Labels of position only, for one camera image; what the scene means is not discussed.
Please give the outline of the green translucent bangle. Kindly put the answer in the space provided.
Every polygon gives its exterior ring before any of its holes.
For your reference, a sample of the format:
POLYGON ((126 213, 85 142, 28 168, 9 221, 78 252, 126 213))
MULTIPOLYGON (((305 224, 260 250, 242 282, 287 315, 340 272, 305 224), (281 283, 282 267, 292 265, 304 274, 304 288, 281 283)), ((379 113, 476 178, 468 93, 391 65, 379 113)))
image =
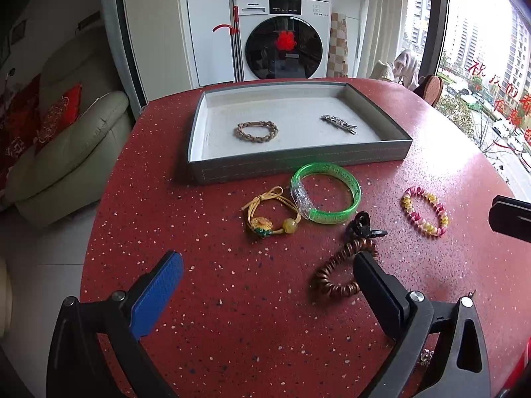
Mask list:
POLYGON ((362 198, 354 175, 331 163, 302 166, 292 175, 290 193, 303 218, 327 226, 348 221, 362 198))

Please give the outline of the black claw hair clip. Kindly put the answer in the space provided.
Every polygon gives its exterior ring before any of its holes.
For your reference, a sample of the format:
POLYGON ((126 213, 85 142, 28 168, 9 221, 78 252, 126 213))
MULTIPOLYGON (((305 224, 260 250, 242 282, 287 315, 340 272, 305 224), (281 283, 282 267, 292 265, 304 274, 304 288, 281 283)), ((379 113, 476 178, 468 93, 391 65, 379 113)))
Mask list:
POLYGON ((345 230, 346 237, 349 240, 354 239, 375 239, 386 236, 386 230, 373 229, 371 227, 370 216, 366 211, 358 212, 354 219, 349 222, 345 230))

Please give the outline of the grey jewelry tray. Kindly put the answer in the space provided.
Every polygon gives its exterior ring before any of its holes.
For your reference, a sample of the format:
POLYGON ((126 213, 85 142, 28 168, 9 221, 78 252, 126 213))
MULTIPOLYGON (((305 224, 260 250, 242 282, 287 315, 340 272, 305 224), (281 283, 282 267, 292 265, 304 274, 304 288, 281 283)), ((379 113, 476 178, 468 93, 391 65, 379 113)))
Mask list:
POLYGON ((402 160, 411 136, 346 82, 277 82, 201 94, 187 162, 195 180, 214 183, 295 171, 313 162, 354 166, 402 160), (321 120, 356 125, 351 135, 321 120))

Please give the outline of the brown round chair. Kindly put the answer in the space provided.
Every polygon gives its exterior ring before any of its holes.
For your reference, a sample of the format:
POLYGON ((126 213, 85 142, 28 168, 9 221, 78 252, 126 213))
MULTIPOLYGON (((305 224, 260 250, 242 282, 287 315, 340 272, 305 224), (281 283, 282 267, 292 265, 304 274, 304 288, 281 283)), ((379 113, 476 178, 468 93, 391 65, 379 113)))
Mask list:
POLYGON ((432 107, 436 107, 442 95, 443 88, 444 81, 439 76, 428 75, 414 90, 414 93, 432 107))

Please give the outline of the beige sofa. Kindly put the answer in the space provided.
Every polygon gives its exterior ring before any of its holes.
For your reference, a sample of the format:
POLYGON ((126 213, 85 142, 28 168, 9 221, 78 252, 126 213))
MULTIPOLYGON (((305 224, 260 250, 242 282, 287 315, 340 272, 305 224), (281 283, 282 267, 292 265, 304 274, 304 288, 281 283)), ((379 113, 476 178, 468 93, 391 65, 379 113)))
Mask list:
POLYGON ((46 61, 39 80, 39 112, 79 88, 76 120, 36 142, 8 173, 5 197, 34 227, 46 227, 101 199, 130 135, 129 99, 114 66, 106 31, 71 39, 46 61))

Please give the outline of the red embroidered cushion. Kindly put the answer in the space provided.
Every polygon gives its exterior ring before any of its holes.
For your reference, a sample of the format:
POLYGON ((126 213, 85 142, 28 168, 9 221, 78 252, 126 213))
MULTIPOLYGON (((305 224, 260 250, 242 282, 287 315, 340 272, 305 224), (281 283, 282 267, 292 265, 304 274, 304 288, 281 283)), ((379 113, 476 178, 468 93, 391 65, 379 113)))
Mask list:
POLYGON ((78 118, 82 85, 76 84, 67 90, 43 114, 35 141, 35 153, 38 154, 64 129, 71 126, 78 118))

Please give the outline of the checkered hanging cloth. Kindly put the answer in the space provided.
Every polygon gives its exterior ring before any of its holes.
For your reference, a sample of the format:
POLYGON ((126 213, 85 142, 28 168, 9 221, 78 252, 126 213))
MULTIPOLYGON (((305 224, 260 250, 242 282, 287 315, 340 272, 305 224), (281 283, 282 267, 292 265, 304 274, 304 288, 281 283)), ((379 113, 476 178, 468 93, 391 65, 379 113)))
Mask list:
POLYGON ((344 14, 331 13, 330 48, 327 76, 333 78, 348 76, 347 22, 344 14))

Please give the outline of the white washing machine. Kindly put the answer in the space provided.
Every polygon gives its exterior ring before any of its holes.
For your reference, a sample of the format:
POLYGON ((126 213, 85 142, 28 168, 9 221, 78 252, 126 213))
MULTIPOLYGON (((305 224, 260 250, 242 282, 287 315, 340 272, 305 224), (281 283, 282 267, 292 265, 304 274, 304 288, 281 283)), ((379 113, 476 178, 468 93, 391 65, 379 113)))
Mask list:
POLYGON ((234 0, 243 78, 322 78, 330 47, 330 0, 234 0))

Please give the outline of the white cabinet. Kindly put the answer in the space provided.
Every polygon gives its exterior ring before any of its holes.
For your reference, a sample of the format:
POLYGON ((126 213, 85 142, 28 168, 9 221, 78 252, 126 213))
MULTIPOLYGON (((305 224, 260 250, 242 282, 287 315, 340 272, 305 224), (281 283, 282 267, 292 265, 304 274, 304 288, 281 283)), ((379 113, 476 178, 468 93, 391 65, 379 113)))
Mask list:
POLYGON ((232 0, 179 0, 192 87, 235 80, 232 0))

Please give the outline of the red handled mop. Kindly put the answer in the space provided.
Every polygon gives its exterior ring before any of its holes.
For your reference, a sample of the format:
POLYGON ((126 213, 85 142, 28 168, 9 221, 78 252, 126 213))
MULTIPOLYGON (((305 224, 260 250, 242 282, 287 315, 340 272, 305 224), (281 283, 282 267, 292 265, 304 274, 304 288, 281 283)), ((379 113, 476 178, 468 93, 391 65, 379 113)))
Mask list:
POLYGON ((242 60, 241 60, 241 41, 240 41, 240 32, 239 32, 239 7, 237 5, 233 5, 231 23, 230 24, 218 24, 212 28, 212 31, 216 33, 217 30, 220 30, 220 29, 227 29, 230 33, 234 82, 242 83, 244 81, 244 74, 243 74, 243 65, 242 65, 242 60))

